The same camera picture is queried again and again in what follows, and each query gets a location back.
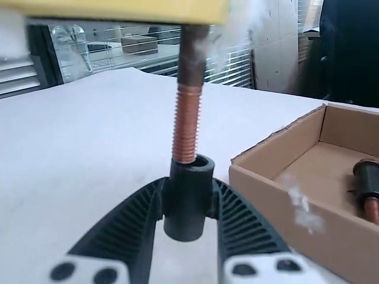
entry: cardboard box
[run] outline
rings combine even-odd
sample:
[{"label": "cardboard box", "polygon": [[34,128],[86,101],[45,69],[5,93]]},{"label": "cardboard box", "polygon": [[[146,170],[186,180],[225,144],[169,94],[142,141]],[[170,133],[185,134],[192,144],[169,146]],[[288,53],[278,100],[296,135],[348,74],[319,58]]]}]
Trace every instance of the cardboard box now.
[{"label": "cardboard box", "polygon": [[[363,158],[379,161],[379,114],[315,109],[232,160],[230,184],[300,253],[351,283],[378,283],[379,227],[360,218],[348,190]],[[321,217],[323,232],[295,222],[282,177],[291,175]]]},{"label": "cardboard box", "polygon": [[146,55],[158,53],[158,41],[156,37],[134,35],[121,38],[123,52],[133,55]]}]

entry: copper rod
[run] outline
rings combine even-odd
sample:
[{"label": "copper rod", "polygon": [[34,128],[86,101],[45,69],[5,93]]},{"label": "copper rod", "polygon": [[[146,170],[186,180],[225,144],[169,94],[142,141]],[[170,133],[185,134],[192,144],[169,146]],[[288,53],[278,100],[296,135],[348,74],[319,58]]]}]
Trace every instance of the copper rod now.
[{"label": "copper rod", "polygon": [[205,43],[209,26],[183,25],[179,51],[178,92],[172,158],[190,164],[196,159],[198,117],[204,84]]},{"label": "copper rod", "polygon": [[367,221],[379,225],[379,199],[368,197],[364,201],[365,218]]}]

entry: window blinds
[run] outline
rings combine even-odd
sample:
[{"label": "window blinds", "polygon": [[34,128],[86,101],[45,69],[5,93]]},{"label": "window blinds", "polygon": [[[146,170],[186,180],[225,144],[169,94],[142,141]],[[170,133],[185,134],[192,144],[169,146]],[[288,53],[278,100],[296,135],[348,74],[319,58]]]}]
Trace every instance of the window blinds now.
[{"label": "window blinds", "polygon": [[39,85],[31,59],[0,60],[0,98],[34,91]]},{"label": "window blinds", "polygon": [[298,0],[298,52],[299,63],[306,60],[308,45],[305,30],[318,27],[323,0]]}]

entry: white table surface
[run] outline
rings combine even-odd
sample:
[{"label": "white table surface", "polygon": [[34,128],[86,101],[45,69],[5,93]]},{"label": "white table surface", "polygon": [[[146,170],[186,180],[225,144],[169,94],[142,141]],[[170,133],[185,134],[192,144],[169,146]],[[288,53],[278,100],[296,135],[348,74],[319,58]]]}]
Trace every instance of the white table surface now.
[{"label": "white table surface", "polygon": [[[33,283],[100,218],[167,176],[176,79],[112,70],[0,100],[0,283]],[[198,152],[230,159],[322,101],[205,84]],[[150,283],[217,283],[216,222],[189,244],[159,222]]]}]

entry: black plastic jaw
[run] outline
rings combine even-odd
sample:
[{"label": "black plastic jaw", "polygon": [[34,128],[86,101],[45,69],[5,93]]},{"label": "black plastic jaw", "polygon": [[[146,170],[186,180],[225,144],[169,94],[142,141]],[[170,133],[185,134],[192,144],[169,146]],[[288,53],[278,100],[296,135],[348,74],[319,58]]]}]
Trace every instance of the black plastic jaw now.
[{"label": "black plastic jaw", "polygon": [[227,184],[213,179],[214,162],[172,162],[170,177],[128,197],[95,224],[68,254],[120,260],[132,284],[149,281],[155,224],[179,241],[201,237],[206,216],[218,220],[219,277],[224,261],[241,254],[290,251],[268,221]]},{"label": "black plastic jaw", "polygon": [[192,164],[171,162],[162,192],[164,229],[177,241],[194,241],[203,234],[213,192],[212,160],[197,156]]}]

